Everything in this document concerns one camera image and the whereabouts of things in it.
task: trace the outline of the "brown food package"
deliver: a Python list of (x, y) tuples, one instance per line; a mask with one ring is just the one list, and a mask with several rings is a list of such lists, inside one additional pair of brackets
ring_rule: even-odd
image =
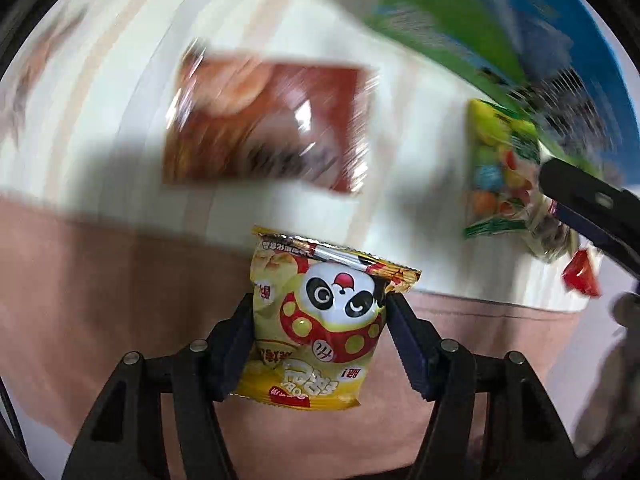
[(164, 179), (298, 178), (356, 192), (373, 87), (363, 68), (209, 55), (195, 43), (168, 115)]

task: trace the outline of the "black cable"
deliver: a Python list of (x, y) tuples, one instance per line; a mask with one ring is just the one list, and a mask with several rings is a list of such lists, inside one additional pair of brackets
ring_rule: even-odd
[(9, 393), (7, 392), (6, 388), (4, 387), (4, 383), (2, 382), (2, 377), (0, 377), (0, 400), (2, 400), (2, 404), (4, 404), (6, 414), (9, 417), (9, 423), (11, 424), (11, 429), (14, 432), (14, 439), (18, 443), (18, 446), (20, 447), (22, 452), (28, 458), (29, 453), (27, 453), (27, 444), (24, 441), (22, 428), (20, 427), (18, 416), (15, 414), (14, 405), (11, 402)]

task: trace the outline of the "snack bag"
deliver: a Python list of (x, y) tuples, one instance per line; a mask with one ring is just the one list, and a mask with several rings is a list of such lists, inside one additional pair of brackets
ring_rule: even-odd
[(468, 122), (473, 185), (465, 237), (525, 231), (540, 170), (536, 127), (480, 99), (470, 101)]
[(298, 178), (356, 192), (366, 176), (374, 83), (357, 66), (212, 54), (194, 43), (168, 113), (164, 180)]
[(236, 394), (304, 410), (358, 406), (385, 294), (420, 277), (345, 248), (254, 228), (255, 349)]

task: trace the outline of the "metal screw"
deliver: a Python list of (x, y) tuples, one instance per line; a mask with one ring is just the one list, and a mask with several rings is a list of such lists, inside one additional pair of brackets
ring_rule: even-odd
[(207, 349), (207, 342), (204, 339), (196, 339), (189, 345), (189, 348), (192, 352), (204, 352)]
[(138, 352), (128, 352), (122, 358), (122, 362), (126, 365), (134, 365), (140, 361), (140, 354)]
[(445, 352), (455, 352), (460, 345), (455, 339), (443, 339), (440, 342), (440, 348), (442, 348)]
[(524, 355), (516, 351), (509, 352), (509, 361), (516, 363), (517, 365), (521, 365), (525, 361)]

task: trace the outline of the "yellow polka dot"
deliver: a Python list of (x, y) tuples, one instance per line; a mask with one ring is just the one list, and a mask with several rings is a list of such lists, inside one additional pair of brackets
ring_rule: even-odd
[(369, 337), (378, 337), (380, 333), (380, 325), (378, 323), (374, 323), (369, 327)]
[(293, 332), (299, 337), (306, 337), (311, 332), (311, 322), (306, 317), (299, 317), (293, 322)]
[(361, 335), (352, 335), (344, 344), (347, 354), (357, 354), (364, 346), (364, 338)]
[(287, 317), (293, 316), (293, 313), (296, 311), (296, 304), (293, 303), (293, 301), (287, 301), (287, 303), (282, 307), (282, 311)]

